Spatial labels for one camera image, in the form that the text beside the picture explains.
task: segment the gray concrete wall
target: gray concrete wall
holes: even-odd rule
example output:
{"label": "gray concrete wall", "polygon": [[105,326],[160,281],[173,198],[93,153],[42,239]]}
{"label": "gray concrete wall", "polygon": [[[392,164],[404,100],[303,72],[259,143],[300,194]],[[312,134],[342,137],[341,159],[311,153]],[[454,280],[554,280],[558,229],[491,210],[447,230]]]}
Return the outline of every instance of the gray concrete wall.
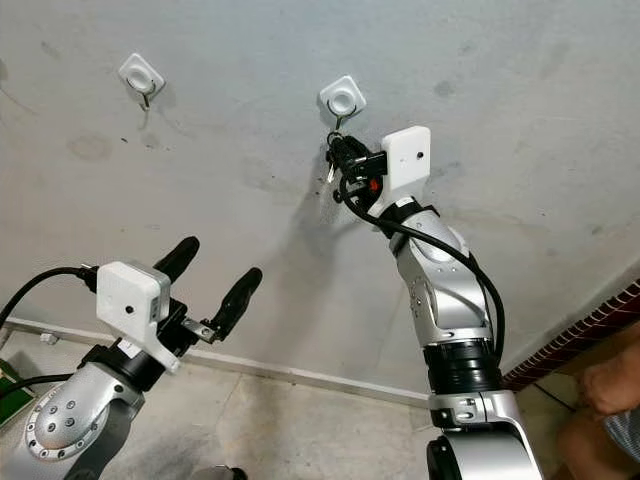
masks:
{"label": "gray concrete wall", "polygon": [[[319,181],[316,94],[350,73],[355,135],[432,129],[426,198],[501,290],[513,363],[638,257],[639,26],[632,1],[1,1],[0,293],[196,234],[196,318],[265,271],[221,352],[423,390],[386,242]],[[168,81],[146,120],[133,51]],[[72,284],[17,313],[102,329]]]}

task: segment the wall hook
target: wall hook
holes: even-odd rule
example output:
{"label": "wall hook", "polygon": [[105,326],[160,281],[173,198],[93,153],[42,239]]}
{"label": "wall hook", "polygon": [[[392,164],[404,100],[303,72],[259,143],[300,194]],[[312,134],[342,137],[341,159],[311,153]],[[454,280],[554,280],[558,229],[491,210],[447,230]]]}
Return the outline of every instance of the wall hook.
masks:
{"label": "wall hook", "polygon": [[136,87],[135,85],[133,85],[133,83],[131,83],[131,80],[129,80],[128,78],[127,78],[127,83],[131,88],[133,88],[136,92],[142,95],[142,103],[140,104],[140,108],[142,109],[143,112],[148,112],[149,97],[153,95],[153,93],[156,91],[156,82],[151,80],[151,83],[149,84],[149,87],[147,89],[141,89],[139,86]]}
{"label": "wall hook", "polygon": [[142,95],[140,108],[148,112],[150,102],[164,87],[164,78],[137,53],[132,54],[118,70],[120,78],[137,94]]}

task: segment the electrical wire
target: electrical wire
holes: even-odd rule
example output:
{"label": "electrical wire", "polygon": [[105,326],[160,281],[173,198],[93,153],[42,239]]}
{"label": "electrical wire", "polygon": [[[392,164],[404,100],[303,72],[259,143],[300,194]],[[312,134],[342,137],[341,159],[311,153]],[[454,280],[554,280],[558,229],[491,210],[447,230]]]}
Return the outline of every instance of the electrical wire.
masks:
{"label": "electrical wire", "polygon": [[13,309],[16,307],[18,302],[22,300],[29,290],[35,287],[37,284],[46,280],[47,278],[55,277],[56,275],[74,275],[79,278],[83,278],[84,271],[82,268],[76,267],[58,267],[52,268],[51,270],[47,270],[46,272],[42,272],[39,275],[36,275],[27,283],[25,283],[20,290],[18,290],[13,297],[7,302],[2,311],[0,311],[0,328],[4,325],[4,322],[7,320]]}
{"label": "electrical wire", "polygon": [[573,408],[571,405],[569,405],[567,402],[560,400],[558,397],[556,397],[553,393],[551,393],[549,390],[547,390],[546,388],[542,388],[540,385],[538,385],[537,383],[533,383],[533,386],[536,387],[538,390],[540,390],[542,393],[544,393],[547,397],[551,398],[552,400],[555,400],[556,402],[558,402],[560,405],[562,405],[563,407],[565,407],[567,410],[569,410],[570,412],[575,413],[576,409]]}
{"label": "electrical wire", "polygon": [[[0,328],[2,328],[4,323],[7,321],[7,318],[9,318],[9,315],[11,315],[11,312],[16,307],[18,302],[22,300],[22,297],[24,297],[33,287],[35,287],[39,283],[43,282],[48,278],[55,277],[57,275],[73,275],[75,277],[86,280],[85,270],[82,268],[76,268],[76,267],[52,268],[51,270],[47,270],[45,272],[40,273],[39,275],[36,275],[27,283],[25,283],[20,288],[20,290],[18,290],[13,295],[13,297],[11,297],[11,299],[7,302],[7,304],[4,306],[2,311],[0,311]],[[1,391],[0,399],[5,398],[9,394],[17,390],[20,390],[22,388],[28,387],[30,385],[35,385],[38,383],[64,382],[65,380],[69,379],[69,377],[71,377],[70,373],[63,373],[58,375],[41,375],[38,377],[31,377],[24,380],[20,380],[19,382],[16,382],[10,385],[9,387],[7,387],[6,389],[4,389],[3,391]]]}
{"label": "electrical wire", "polygon": [[340,196],[342,197],[342,201],[344,201],[345,205],[351,210],[356,216],[360,217],[365,222],[368,222],[382,230],[391,230],[396,233],[402,233],[409,237],[415,238],[416,240],[423,241],[432,245],[443,252],[449,254],[456,260],[458,260],[462,265],[467,267],[482,283],[482,285],[487,289],[491,299],[493,301],[493,306],[496,311],[496,334],[494,339],[494,354],[498,363],[502,359],[502,352],[504,350],[504,335],[505,335],[505,318],[504,318],[504,306],[502,304],[502,299],[500,298],[500,293],[498,293],[498,289],[495,287],[491,279],[485,274],[482,269],[475,263],[472,259],[465,257],[460,251],[453,248],[451,245],[443,242],[442,240],[437,239],[429,234],[416,230],[414,228],[407,227],[405,225],[401,225],[399,223],[393,222],[391,220],[386,220],[383,218],[377,218],[373,215],[369,215],[359,206],[357,206],[349,197],[349,191],[347,190],[347,177],[346,175],[342,175],[340,179]]}
{"label": "electrical wire", "polygon": [[8,397],[9,394],[21,390],[25,387],[29,387],[31,385],[35,385],[37,383],[54,383],[54,382],[64,382],[71,377],[71,373],[61,373],[58,375],[42,375],[39,377],[31,377],[25,380],[20,380],[12,385],[9,385],[4,390],[0,391],[0,400]]}

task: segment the person's arm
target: person's arm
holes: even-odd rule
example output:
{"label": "person's arm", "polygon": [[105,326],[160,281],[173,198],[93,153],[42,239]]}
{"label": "person's arm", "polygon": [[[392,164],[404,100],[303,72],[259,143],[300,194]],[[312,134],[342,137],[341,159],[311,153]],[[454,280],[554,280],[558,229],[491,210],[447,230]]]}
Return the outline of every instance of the person's arm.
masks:
{"label": "person's arm", "polygon": [[584,400],[597,414],[613,415],[640,405],[640,342],[587,368],[580,384]]}

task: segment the white trim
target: white trim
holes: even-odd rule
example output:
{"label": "white trim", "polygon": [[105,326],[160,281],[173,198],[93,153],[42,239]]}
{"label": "white trim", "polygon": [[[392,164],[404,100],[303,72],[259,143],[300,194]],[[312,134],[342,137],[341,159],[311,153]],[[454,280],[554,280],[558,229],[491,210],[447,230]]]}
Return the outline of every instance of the white trim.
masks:
{"label": "white trim", "polygon": [[[52,333],[64,340],[87,344],[95,344],[96,342],[113,342],[114,340],[114,337],[104,333],[61,327],[58,325],[34,322],[32,320],[23,320],[15,317],[9,317],[7,319],[6,326],[30,333]],[[335,377],[332,375],[310,372],[308,370],[300,370],[298,368],[289,368],[282,365],[257,362],[248,358],[234,357],[231,355],[223,355],[221,353],[208,352],[204,350],[192,349],[182,357],[181,360],[189,363],[247,373],[250,375],[257,375],[259,377],[274,378],[285,382],[295,382],[301,385],[311,385],[314,387],[326,388],[328,390],[337,390],[339,392],[352,393],[355,395],[362,395],[364,397],[421,408],[427,408],[427,400],[429,398],[429,395],[426,393],[386,387],[375,383],[360,382],[349,378]]]}

